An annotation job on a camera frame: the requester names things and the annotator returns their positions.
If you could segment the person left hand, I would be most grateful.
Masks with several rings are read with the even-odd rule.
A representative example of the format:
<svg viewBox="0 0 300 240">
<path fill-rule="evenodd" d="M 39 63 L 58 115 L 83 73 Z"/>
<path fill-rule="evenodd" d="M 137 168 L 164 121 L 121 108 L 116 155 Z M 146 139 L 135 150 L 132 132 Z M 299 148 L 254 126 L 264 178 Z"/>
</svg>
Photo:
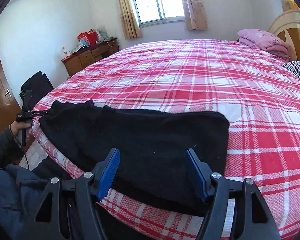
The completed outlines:
<svg viewBox="0 0 300 240">
<path fill-rule="evenodd" d="M 14 137 L 15 141 L 18 141 L 18 133 L 22 129 L 27 130 L 26 140 L 29 141 L 30 137 L 31 137 L 31 133 L 32 133 L 32 127 L 33 127 L 33 123 L 28 123 L 28 122 L 16 122 L 16 121 L 14 121 L 10 124 L 10 130 L 11 130 L 11 133 L 13 134 L 13 137 Z"/>
</svg>

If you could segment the left forearm dark sleeve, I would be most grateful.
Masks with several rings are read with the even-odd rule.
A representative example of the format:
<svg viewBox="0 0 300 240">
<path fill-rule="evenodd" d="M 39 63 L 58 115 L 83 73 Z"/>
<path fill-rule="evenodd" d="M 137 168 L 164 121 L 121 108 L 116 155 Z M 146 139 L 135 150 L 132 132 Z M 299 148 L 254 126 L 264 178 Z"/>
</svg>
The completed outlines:
<svg viewBox="0 0 300 240">
<path fill-rule="evenodd" d="M 24 155 L 12 133 L 11 126 L 0 133 L 0 168 L 20 159 Z"/>
</svg>

